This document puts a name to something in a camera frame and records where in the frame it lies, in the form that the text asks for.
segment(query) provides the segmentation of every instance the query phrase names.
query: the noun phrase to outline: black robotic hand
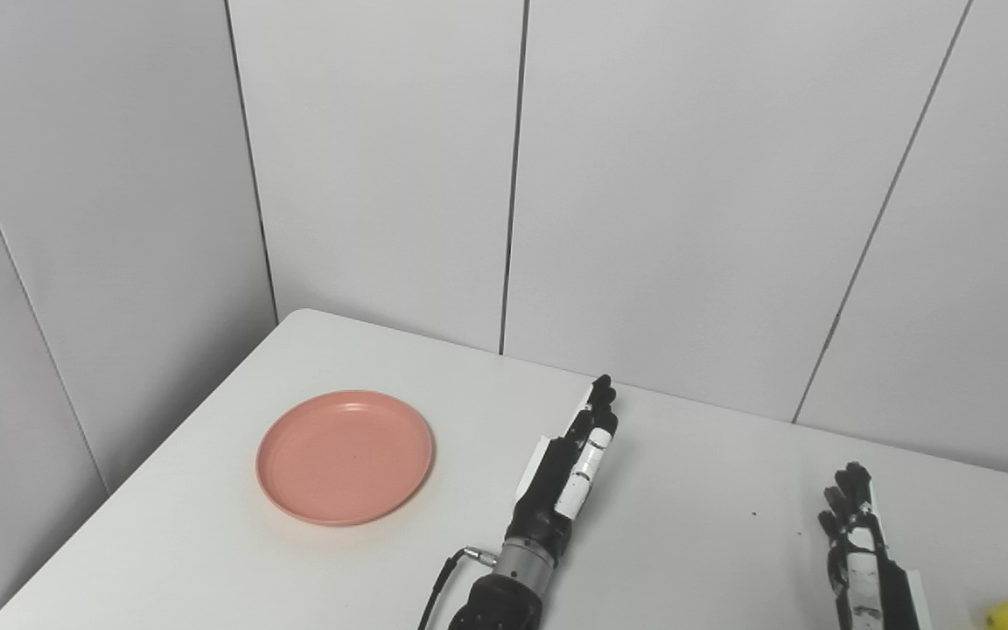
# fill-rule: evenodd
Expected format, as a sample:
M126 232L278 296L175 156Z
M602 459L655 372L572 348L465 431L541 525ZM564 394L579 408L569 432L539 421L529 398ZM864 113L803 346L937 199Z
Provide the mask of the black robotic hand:
M602 375L587 392L571 427L545 439L512 511L493 573L473 584L449 630L537 630L547 583L571 543L605 448L617 430L612 380Z
M827 572L843 630L928 630L923 601L913 601L908 575L889 559L873 506L871 475L851 462L824 491L832 508L820 512L832 549Z

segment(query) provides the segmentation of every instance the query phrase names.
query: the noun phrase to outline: robotic hand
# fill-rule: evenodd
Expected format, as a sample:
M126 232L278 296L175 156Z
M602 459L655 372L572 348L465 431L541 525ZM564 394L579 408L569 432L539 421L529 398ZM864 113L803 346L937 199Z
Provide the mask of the robotic hand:
M915 572L889 559L873 506L871 475L851 462L824 491L832 509L818 522L832 541L827 572L843 630L931 630Z
M454 554L437 577L420 630L463 554L493 572L473 584L468 603L449 630L537 630L547 584L571 542L574 521L589 496L601 457L616 434L617 415L612 410L616 395L609 376L602 375L589 388L565 433L540 439L520 480L500 555L476 547Z

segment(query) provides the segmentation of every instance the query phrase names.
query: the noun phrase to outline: pink plate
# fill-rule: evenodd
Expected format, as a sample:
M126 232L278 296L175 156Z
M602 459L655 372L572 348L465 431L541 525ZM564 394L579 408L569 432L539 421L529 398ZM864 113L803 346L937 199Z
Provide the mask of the pink plate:
M395 510L430 469L430 429L407 403L334 391L277 419L259 446L263 492L296 518L357 525Z

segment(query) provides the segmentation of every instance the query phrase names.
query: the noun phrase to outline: wall seam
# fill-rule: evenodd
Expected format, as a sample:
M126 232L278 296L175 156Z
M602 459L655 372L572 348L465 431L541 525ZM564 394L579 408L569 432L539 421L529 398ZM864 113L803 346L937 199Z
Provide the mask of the wall seam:
M935 79L931 80L931 87L928 89L927 97L924 99L924 107L920 108L919 116L916 116L916 124L912 127L912 133L908 136L908 143L905 144L905 150L903 154L900 154L900 161L897 162L896 170L892 172L892 179L889 180L889 186L885 191L885 199L881 200L881 207L877 211L877 216L873 219L873 226L869 229L869 235L866 236L866 243L863 248L861 248L861 254L858 256L858 262L853 268L851 274L851 281L847 283L847 289L843 294L843 299L839 302L838 310L835 312L835 319L832 320L832 327L827 331L827 338L824 340L824 347L820 349L818 356L815 359L815 366L812 367L811 375L807 376L806 386L803 387L803 394L799 396L799 404L796 404L795 414L792 414L792 423L799 421L799 412L803 411L803 404L807 402L807 394L811 392L811 385L815 382L815 375L820 373L820 367L823 367L824 358L827 355L827 350L832 346L832 339L835 338L836 332L838 332L839 323L843 319L843 310L846 307L847 300L851 299L851 293L853 287L855 287L855 282L858 280L858 274L861 271L861 266L866 262L866 255L869 254L869 248L873 244L873 236L877 235L877 230L879 230L881 219L885 218L885 209L889 207L889 200L892 199L892 192L897 187L897 182L900 179L900 172L904 170L905 162L908 160L908 154L912 151L912 145L916 142L916 135L920 131L920 125L924 123L924 116L927 116L927 110L931 107L931 100L935 97L936 88L939 87L939 80L943 79L943 72L948 69L948 60L952 59L952 52L956 49L956 42L959 40L959 35L964 30L964 23L967 21L967 16L970 11L972 11L972 4L975 0L967 0L967 4L964 7L964 12L959 16L959 23L956 24L956 31L952 33L952 40L948 43L948 48L944 50L943 59L939 61L939 69L935 73Z
M240 118L243 119L243 139L248 147L248 166L251 169L251 186L255 192L255 215L259 218L259 238L263 244L263 263L267 266L267 286L271 291L271 311L275 326L279 320L279 300L275 297L275 275L271 274L271 251L267 247L267 228L263 223L263 202L259 195L259 176L255 174L255 152L251 148L251 127L248 124L248 103L243 97L243 80L240 79L240 53L236 50L236 31L232 27L232 3L224 0L224 20L228 23L229 47L232 50L232 70L236 73L236 94L240 97Z
M84 450L88 452L89 459L92 460L92 467L96 470L96 476L100 479L100 484L103 487L103 491L111 497L111 488L108 486L108 480L104 479L103 471L100 470L100 463L96 459L96 452L92 450L92 444L89 443L88 433L84 430L84 424L81 422L80 414L77 413L77 406L73 403L72 395L69 394L69 387L65 384L64 375L60 374L60 367L56 365L56 357L52 355L52 348L49 347L49 340L47 336L44 335L44 328L41 328L41 321L36 316L36 308L33 306L33 300L30 298L29 290L25 287L25 282L21 278L21 272L17 270L17 262L13 256L13 252L10 251L10 243L7 242L7 236L3 232L3 225L0 223L0 241L3 243L3 248L7 252L7 259L10 262L10 267L15 274L17 279L17 286L21 289L21 295L25 299L25 306L29 310L29 316L33 320L33 326L36 327L36 334L41 340L41 344L44 346L44 352L49 357L49 363L52 366L52 372L56 375L56 382L60 384L60 391L65 394L65 401L69 403L69 410L73 414L73 421L77 423L77 430L80 430L81 440L84 443Z
M504 332L507 330L507 292L512 279L512 228L515 225L515 183L520 170L520 120L523 118L523 77L527 71L527 17L531 15L531 0L523 3L523 24L520 27L520 68L515 90L515 139L512 143L512 181L507 200L507 246L504 248L504 292L501 295L501 338L497 355L504 355Z

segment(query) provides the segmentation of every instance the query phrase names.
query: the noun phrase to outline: white table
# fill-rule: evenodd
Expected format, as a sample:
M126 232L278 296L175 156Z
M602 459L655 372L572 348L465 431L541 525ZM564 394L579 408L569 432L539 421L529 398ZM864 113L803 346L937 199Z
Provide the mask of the white table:
M496 547L540 434L591 375L293 312L25 584L0 630L412 629L446 555ZM435 463L387 517L320 527L255 481L255 449L311 395L373 389L427 419ZM631 387L549 592L546 630L837 629L815 521L833 472L871 469L895 557L937 629L1008 599L1008 474ZM463 563L445 627L484 570Z

